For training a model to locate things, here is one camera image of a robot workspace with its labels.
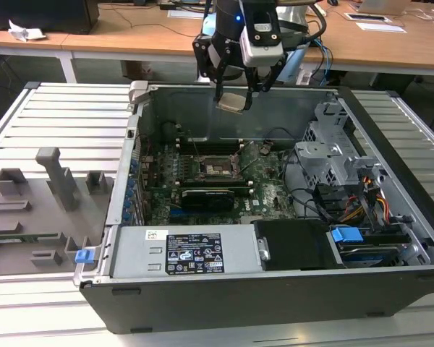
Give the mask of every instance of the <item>side panel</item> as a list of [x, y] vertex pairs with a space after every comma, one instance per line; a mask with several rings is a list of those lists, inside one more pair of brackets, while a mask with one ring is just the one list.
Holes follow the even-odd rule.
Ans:
[[117, 334], [272, 325], [397, 313], [434, 293], [434, 270], [81, 287]]

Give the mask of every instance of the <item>blue tab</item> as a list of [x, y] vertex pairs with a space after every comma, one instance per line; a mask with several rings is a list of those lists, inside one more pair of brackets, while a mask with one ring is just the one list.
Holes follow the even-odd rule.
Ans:
[[95, 251], [92, 249], [80, 249], [75, 254], [76, 264], [93, 264], [95, 262]]
[[335, 242], [363, 242], [362, 233], [352, 226], [337, 227], [331, 231]]

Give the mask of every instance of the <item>white paper sheet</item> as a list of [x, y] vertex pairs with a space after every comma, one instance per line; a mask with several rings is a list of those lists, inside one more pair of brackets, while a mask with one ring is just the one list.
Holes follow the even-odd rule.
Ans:
[[397, 27], [396, 25], [387, 25], [387, 24], [372, 24], [372, 23], [355, 23], [362, 30], [372, 30], [372, 31], [386, 31], [390, 33], [407, 33], [401, 27]]
[[27, 40], [39, 40], [41, 38], [46, 38], [40, 29], [26, 29], [25, 27], [20, 27], [19, 25], [13, 24], [11, 20], [8, 21], [10, 33], [17, 40], [26, 42]]

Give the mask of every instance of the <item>computer case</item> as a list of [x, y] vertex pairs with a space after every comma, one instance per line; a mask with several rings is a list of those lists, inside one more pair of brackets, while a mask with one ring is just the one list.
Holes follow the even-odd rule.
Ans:
[[20, 27], [38, 27], [44, 32], [88, 34], [98, 20], [97, 0], [0, 0], [0, 30], [8, 20]]

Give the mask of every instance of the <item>paper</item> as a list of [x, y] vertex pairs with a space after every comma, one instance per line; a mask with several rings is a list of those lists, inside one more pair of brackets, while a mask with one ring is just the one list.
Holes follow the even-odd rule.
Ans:
[[8, 21], [9, 29], [8, 33], [12, 34], [17, 40], [26, 42], [27, 40], [38, 40], [41, 38], [46, 38], [40, 29], [26, 29], [25, 27], [20, 27], [19, 25], [13, 24], [11, 20]]
[[355, 23], [362, 30], [372, 30], [372, 31], [386, 31], [390, 33], [407, 33], [401, 27], [397, 27], [395, 25], [387, 25], [387, 24], [371, 24], [371, 23]]
[[204, 13], [184, 11], [181, 9], [170, 9], [169, 11], [167, 11], [167, 17], [201, 20], [202, 18], [204, 18]]

